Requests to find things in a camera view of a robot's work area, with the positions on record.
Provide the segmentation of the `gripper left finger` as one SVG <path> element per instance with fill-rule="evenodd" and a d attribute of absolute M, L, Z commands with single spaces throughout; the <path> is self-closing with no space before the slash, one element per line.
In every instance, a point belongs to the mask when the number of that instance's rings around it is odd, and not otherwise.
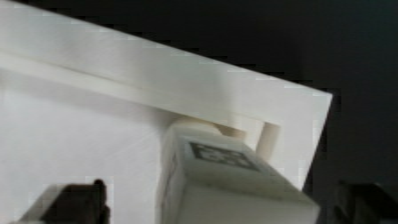
<path fill-rule="evenodd" d="M 45 224 L 111 224 L 107 185 L 102 179 L 91 184 L 66 186 L 39 220 Z"/>

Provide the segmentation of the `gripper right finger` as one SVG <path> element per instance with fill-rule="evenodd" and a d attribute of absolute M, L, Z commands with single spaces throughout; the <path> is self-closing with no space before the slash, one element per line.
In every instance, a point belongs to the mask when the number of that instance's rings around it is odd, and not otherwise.
<path fill-rule="evenodd" d="M 398 185 L 340 183 L 333 224 L 398 224 Z"/>

